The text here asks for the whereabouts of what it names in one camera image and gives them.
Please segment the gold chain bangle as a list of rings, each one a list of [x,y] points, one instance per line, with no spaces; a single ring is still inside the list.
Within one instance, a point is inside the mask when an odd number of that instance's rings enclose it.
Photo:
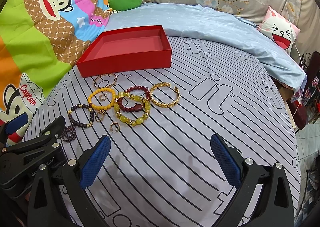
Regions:
[[[174,91],[176,93],[176,99],[171,102],[171,103],[163,103],[163,102],[159,102],[157,101],[154,97],[153,97],[153,91],[155,89],[158,89],[158,88],[161,88],[161,87],[171,87],[171,84],[169,82],[161,82],[161,83],[157,83],[155,85],[153,85],[151,87],[151,89],[149,90],[149,93],[150,93],[150,98],[151,98],[151,101],[156,105],[156,106],[159,106],[161,108],[171,108],[175,105],[177,105],[180,101],[180,97],[181,97],[181,94],[180,94],[180,90],[177,86],[174,86]]]

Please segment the cartoon monkey colourful blanket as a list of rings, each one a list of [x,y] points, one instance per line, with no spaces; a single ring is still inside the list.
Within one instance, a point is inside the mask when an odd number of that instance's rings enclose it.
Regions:
[[[22,141],[60,79],[103,32],[108,0],[7,0],[1,10],[1,122],[23,117]]]

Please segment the light blue duvet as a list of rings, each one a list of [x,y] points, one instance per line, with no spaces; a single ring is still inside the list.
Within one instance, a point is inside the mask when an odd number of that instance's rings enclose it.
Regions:
[[[105,31],[160,25],[166,35],[222,43],[253,55],[268,74],[293,88],[304,89],[304,70],[256,25],[229,13],[201,5],[146,3],[132,10],[110,15]]]

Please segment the red cardboard box tray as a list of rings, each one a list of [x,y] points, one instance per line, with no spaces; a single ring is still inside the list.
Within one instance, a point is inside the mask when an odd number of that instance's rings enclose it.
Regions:
[[[76,66],[82,77],[170,68],[172,49],[162,26],[105,31],[87,48]]]

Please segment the thin gold bangle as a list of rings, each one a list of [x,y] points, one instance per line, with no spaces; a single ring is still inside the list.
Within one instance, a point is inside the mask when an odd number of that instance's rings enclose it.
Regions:
[[[93,86],[96,89],[105,88],[105,87],[112,87],[117,82],[117,75],[114,73],[107,73],[97,76],[93,81]]]

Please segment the white striped bed sheet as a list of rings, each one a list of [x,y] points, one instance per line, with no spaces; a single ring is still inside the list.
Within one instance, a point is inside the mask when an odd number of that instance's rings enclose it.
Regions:
[[[171,108],[152,104],[148,119],[126,125],[113,110],[76,139],[62,143],[69,159],[78,158],[102,135],[111,151],[86,192],[109,226],[211,226],[231,200],[230,186],[210,149],[218,133],[243,157],[258,164],[283,165],[293,206],[300,193],[295,132],[283,98],[262,63],[236,48],[199,39],[169,37],[171,67],[117,72],[116,92],[169,82],[154,90]],[[77,66],[65,74],[39,108],[25,134],[37,136],[73,105],[107,105],[94,94],[97,76],[82,77]]]

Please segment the dark bedside furniture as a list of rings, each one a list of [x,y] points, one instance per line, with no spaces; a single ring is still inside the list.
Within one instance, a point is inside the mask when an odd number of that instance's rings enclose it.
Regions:
[[[299,130],[319,119],[319,52],[304,54],[302,66],[308,77],[302,100],[287,101],[295,128]]]

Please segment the pink rabbit face cushion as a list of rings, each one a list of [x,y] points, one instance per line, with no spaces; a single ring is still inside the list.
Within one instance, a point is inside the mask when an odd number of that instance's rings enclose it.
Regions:
[[[257,30],[290,54],[300,29],[268,6],[266,15]]]

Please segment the dark purple bead strand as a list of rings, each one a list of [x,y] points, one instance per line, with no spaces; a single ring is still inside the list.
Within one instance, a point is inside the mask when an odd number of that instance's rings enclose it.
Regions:
[[[62,133],[60,139],[66,143],[70,143],[76,139],[75,125],[66,126]]]

